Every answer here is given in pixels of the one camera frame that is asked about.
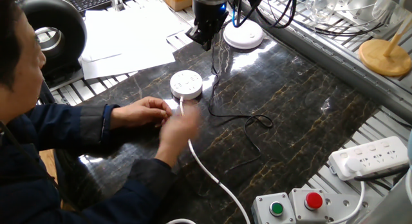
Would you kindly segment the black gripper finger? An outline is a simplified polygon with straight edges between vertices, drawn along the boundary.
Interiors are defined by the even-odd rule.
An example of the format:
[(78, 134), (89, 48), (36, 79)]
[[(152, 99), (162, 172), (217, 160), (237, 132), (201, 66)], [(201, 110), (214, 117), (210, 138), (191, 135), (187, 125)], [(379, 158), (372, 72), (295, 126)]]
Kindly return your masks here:
[(213, 40), (214, 36), (217, 33), (220, 32), (220, 30), (221, 30), (221, 27), (214, 26), (214, 25), (203, 27), (202, 32), (203, 32), (203, 36), (205, 38), (205, 43), (202, 45), (202, 48), (205, 51), (209, 51), (211, 49), (212, 40)]
[(186, 33), (191, 40), (197, 42), (200, 45), (204, 45), (207, 42), (207, 36), (199, 28), (199, 26), (193, 26)]

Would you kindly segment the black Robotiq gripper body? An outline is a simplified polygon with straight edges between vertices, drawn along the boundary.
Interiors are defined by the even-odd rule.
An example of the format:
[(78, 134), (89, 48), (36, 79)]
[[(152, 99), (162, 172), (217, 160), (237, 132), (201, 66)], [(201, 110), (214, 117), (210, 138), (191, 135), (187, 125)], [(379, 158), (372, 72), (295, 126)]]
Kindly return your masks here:
[(200, 33), (218, 33), (229, 14), (227, 2), (207, 5), (194, 1), (192, 9), (195, 14), (194, 25)]

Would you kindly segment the person's left hand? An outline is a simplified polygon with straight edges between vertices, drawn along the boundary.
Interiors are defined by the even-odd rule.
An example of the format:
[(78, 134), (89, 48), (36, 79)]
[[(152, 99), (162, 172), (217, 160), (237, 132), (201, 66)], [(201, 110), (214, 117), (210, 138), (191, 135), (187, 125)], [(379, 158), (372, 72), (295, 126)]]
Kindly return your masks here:
[(111, 112), (110, 129), (140, 127), (149, 123), (164, 124), (171, 116), (171, 108), (164, 100), (144, 97), (130, 105), (114, 108)]

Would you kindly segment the person's right hand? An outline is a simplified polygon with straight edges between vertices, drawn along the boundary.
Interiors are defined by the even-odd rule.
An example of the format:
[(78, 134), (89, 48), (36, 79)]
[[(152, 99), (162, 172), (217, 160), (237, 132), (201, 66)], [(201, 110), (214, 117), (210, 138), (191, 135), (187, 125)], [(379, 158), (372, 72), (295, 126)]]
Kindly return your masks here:
[(170, 167), (174, 167), (189, 139), (196, 138), (199, 131), (201, 118), (198, 106), (186, 106), (183, 112), (183, 115), (172, 116), (160, 131), (160, 145), (155, 158)]

